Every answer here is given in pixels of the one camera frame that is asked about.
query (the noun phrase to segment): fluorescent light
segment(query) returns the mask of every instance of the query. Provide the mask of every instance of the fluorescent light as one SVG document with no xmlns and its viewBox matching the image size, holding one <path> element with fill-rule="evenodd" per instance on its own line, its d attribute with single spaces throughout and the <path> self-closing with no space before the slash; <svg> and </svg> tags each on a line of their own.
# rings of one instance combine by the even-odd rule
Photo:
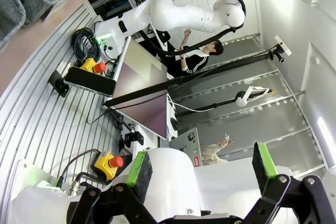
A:
<svg viewBox="0 0 336 224">
<path fill-rule="evenodd" d="M 318 119 L 317 124 L 320 127 L 320 130 L 322 132 L 322 135 L 323 135 L 324 139 L 326 140 L 327 146 L 328 146 L 329 151 L 331 153 L 331 157 L 334 160 L 334 162 L 336 163 L 336 156 L 334 155 L 334 153 L 336 153 L 336 145 L 335 145 L 334 139 L 331 136 L 330 131 L 328 130 L 328 127 L 327 127 L 325 121 L 323 120 L 323 118 L 321 116 Z"/>
</svg>

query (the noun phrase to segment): red sticker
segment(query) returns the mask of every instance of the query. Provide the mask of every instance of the red sticker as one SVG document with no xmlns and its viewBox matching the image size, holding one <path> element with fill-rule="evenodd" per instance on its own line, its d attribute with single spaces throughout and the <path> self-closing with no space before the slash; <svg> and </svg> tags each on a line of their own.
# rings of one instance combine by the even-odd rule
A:
<svg viewBox="0 0 336 224">
<path fill-rule="evenodd" d="M 197 156 L 194 158 L 194 162 L 195 162 L 195 167 L 199 167 L 200 166 L 200 160 L 198 159 Z"/>
</svg>

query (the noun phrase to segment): bolt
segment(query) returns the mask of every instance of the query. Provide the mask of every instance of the bolt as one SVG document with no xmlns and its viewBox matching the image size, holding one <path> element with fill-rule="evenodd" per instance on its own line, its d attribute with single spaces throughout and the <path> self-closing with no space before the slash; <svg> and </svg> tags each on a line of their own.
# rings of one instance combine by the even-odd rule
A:
<svg viewBox="0 0 336 224">
<path fill-rule="evenodd" d="M 118 186 L 117 191 L 124 191 L 124 188 L 122 186 Z"/>
<path fill-rule="evenodd" d="M 285 176 L 281 176 L 281 177 L 279 178 L 279 180 L 280 180 L 281 183 L 286 183 L 286 182 L 287 182 L 287 179 L 286 179 Z"/>
<path fill-rule="evenodd" d="M 93 191 L 93 190 L 92 190 L 92 191 L 89 191 L 89 195 L 92 196 L 92 197 L 93 197 L 94 195 L 96 195 L 96 194 L 97 194 L 97 193 L 96 193 L 95 191 Z"/>
<path fill-rule="evenodd" d="M 308 178 L 308 183 L 312 185 L 315 183 L 315 180 L 313 178 Z"/>
</svg>

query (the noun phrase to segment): white cable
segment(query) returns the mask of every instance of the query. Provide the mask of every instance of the white cable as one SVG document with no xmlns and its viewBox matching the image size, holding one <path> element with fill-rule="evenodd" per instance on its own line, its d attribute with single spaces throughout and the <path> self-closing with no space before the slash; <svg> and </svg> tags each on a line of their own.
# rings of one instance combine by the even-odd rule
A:
<svg viewBox="0 0 336 224">
<path fill-rule="evenodd" d="M 193 109 L 187 108 L 187 107 L 185 107 L 183 105 L 180 105 L 178 103 L 175 103 L 175 102 L 172 102 L 172 103 L 175 104 L 175 105 L 177 105 L 177 106 L 183 107 L 183 108 L 185 108 L 187 110 L 194 111 L 194 112 L 205 112 L 205 111 L 209 111 L 209 110 L 213 110 L 214 109 L 214 108 L 211 108 L 211 109 L 207 109 L 207 110 L 193 110 Z"/>
</svg>

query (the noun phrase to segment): robotic arm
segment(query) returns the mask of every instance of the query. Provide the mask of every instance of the robotic arm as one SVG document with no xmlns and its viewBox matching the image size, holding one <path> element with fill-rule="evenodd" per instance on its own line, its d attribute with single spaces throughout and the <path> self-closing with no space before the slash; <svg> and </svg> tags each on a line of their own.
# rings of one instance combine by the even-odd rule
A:
<svg viewBox="0 0 336 224">
<path fill-rule="evenodd" d="M 125 38 L 152 24 L 157 30 L 177 27 L 213 33 L 224 27 L 240 27 L 245 20 L 241 0 L 217 0 L 214 10 L 194 6 L 175 6 L 172 0 L 147 0 L 118 17 L 96 24 L 95 33 L 101 50 L 115 58 L 122 51 Z"/>
</svg>

